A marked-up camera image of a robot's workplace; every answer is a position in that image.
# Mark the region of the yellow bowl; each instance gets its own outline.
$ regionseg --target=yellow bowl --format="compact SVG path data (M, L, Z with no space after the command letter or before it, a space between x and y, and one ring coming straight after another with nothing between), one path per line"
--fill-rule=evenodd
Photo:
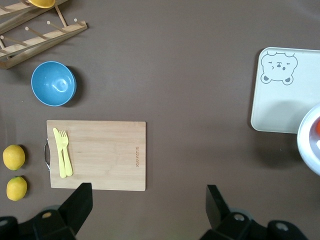
M29 2L38 8L48 9L55 5L56 0L29 0Z

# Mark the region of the bear face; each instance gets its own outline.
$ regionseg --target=bear face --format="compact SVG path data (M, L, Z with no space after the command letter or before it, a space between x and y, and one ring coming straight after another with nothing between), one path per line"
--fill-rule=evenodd
M267 53L261 59L263 74L261 81L265 84L271 81L282 81L285 85L290 85L294 81L293 73L298 65L297 58L287 56L286 53Z

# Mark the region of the yellow lemon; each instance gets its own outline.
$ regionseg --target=yellow lemon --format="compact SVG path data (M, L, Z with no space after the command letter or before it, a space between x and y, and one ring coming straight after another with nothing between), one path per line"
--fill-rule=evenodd
M27 192L27 182L22 176L12 178L6 185L6 195L12 201L22 199Z
M26 155L19 145L10 145L3 151L4 165L13 171L18 170L25 163Z

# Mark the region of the metal handle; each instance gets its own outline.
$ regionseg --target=metal handle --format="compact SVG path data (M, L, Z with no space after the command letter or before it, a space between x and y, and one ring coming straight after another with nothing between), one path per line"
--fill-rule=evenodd
M46 139L46 142L45 142L45 145L44 145L44 148L43 148L43 152L44 152L44 162L46 164L46 166L48 167L48 170L50 171L50 159L48 161L47 159L47 147L49 147L49 144L48 144L48 138Z

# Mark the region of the yellow fork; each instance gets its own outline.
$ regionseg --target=yellow fork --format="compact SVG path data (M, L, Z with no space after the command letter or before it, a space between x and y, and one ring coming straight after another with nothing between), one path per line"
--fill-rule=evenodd
M72 176L74 173L72 171L71 162L70 162L70 158L69 158L68 150L67 150L67 146L69 144L69 139L68 139L66 131L59 131L59 134L61 136L61 141L62 141L65 173L67 176Z

